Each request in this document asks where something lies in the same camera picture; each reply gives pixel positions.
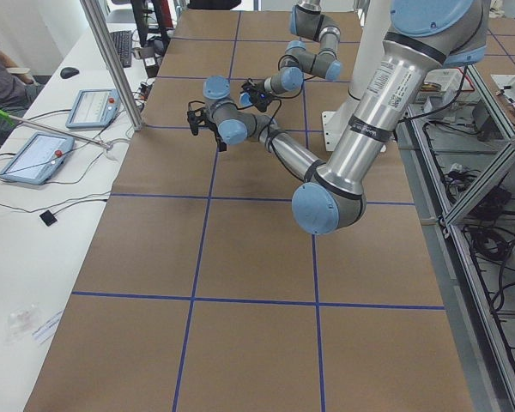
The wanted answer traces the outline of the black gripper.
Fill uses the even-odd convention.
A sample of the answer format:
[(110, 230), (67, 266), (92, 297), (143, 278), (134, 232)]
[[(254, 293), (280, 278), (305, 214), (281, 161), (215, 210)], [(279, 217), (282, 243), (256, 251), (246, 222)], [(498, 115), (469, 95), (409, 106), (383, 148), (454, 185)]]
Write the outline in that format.
[(249, 92), (251, 104), (260, 112), (266, 112), (271, 103), (271, 94), (259, 89), (251, 89)]
[(218, 151), (224, 152), (227, 150), (227, 145), (222, 141), (218, 127), (215, 124), (209, 125), (208, 128), (214, 133), (215, 141), (218, 144)]

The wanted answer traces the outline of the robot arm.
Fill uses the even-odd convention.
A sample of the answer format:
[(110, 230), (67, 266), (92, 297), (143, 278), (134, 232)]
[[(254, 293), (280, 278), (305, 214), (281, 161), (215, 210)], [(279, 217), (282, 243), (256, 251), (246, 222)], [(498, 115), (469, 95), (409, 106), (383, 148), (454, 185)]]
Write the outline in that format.
[(261, 81), (247, 80), (242, 85), (240, 103), (255, 106), (265, 112), (277, 96), (299, 90), (305, 76), (335, 81), (342, 71), (337, 59), (341, 31), (337, 23), (321, 11), (319, 1), (299, 1), (291, 11), (290, 32), (302, 39), (319, 43), (319, 50), (312, 53), (300, 40), (288, 43), (278, 61), (278, 71)]
[(223, 76), (203, 85), (205, 124), (221, 146), (261, 142), (301, 184), (294, 219), (308, 233), (326, 234), (365, 212), (362, 181), (432, 70), (480, 61), (486, 51), (487, 1), (394, 1), (384, 55), (327, 161), (296, 142), (269, 116), (241, 112)]

